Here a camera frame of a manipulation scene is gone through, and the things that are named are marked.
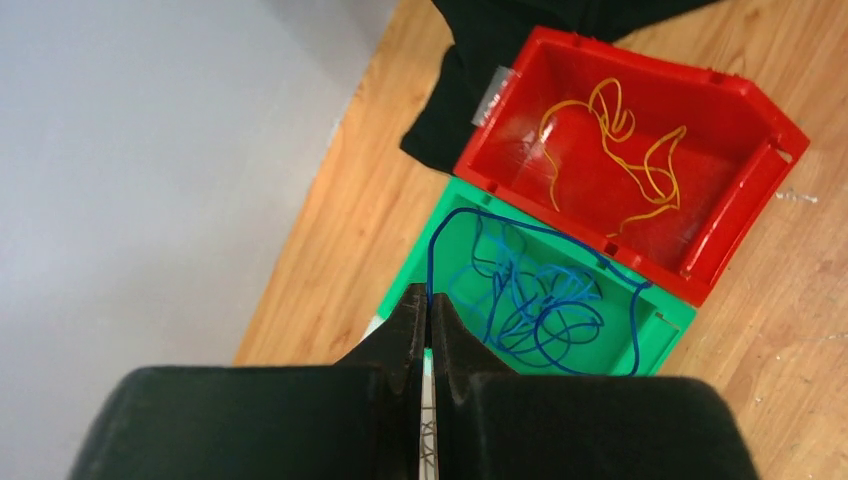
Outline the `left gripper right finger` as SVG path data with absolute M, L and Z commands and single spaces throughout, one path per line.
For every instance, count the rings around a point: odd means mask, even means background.
M 521 375 L 430 303 L 442 479 L 754 479 L 726 402 L 668 376 Z

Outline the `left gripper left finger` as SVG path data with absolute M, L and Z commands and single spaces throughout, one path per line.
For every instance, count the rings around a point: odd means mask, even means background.
M 150 366 L 104 402 L 73 479 L 415 479 L 427 297 L 410 285 L 340 360 Z

